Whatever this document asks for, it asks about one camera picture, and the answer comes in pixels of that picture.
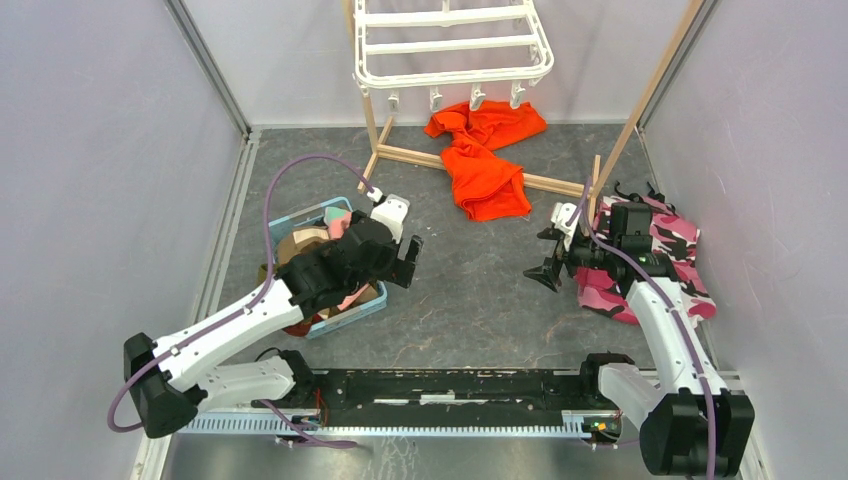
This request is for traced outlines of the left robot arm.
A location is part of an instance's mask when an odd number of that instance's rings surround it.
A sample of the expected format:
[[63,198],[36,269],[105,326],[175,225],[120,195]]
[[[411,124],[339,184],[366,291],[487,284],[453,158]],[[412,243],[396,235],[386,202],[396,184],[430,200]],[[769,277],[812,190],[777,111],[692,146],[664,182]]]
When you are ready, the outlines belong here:
[[306,405],[314,381],[278,355],[226,365],[261,338],[340,306],[376,281],[410,286],[422,240],[414,235],[399,257],[409,206],[390,196],[365,214],[355,211],[342,236],[292,257],[239,301],[180,332],[152,339],[144,333],[123,344],[125,385],[151,439],[187,426],[200,412],[242,401],[283,400]]

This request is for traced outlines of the pink sock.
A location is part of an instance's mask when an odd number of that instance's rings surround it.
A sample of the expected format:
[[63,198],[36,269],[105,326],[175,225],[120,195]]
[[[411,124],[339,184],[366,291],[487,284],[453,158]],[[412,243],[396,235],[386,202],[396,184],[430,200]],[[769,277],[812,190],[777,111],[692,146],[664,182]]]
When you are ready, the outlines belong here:
[[340,239],[350,226],[352,213],[341,207],[328,206],[324,210],[323,222],[330,240]]

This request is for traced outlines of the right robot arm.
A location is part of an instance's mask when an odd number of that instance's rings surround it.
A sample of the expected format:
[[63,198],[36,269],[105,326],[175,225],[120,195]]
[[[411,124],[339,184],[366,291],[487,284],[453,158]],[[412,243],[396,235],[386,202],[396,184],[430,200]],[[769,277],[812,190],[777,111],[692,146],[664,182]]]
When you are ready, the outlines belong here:
[[643,462],[654,475],[737,475],[755,410],[746,395],[731,390],[699,342],[674,265],[653,249],[650,207],[613,205],[605,238],[579,226],[581,212],[573,203],[554,206],[538,235],[554,241],[554,250],[524,275],[555,291],[563,271],[570,277],[580,268],[607,273],[645,334],[658,382],[651,384],[632,364],[610,361],[579,378],[580,400],[591,408],[610,401],[618,407],[637,428]]

